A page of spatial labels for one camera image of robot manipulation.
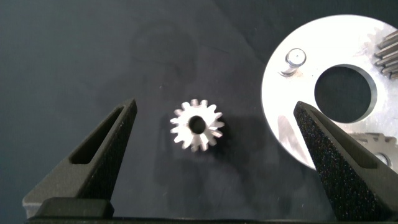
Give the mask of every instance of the metal plate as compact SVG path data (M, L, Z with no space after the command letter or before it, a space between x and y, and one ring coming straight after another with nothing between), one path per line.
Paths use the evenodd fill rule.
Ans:
M270 58L262 82L262 107L281 145L298 161L315 169L293 116L298 101L317 109L315 84L328 68L344 66L363 75L371 88L371 103L357 121L335 122L347 133L383 133L398 137L398 80L390 80L374 66L377 44L396 28L376 19L341 15L309 22L293 31ZM280 75L286 54L302 49L306 62L289 77Z

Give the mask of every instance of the gear bore hole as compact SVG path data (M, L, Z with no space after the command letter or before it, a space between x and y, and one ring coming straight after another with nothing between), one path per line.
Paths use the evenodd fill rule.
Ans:
M195 134L201 134L205 131L206 123L200 116L193 116L188 122L189 129Z
M372 85L371 77L358 67L348 66L327 69L315 85L315 101L319 109L341 123L364 118L376 104L376 86Z

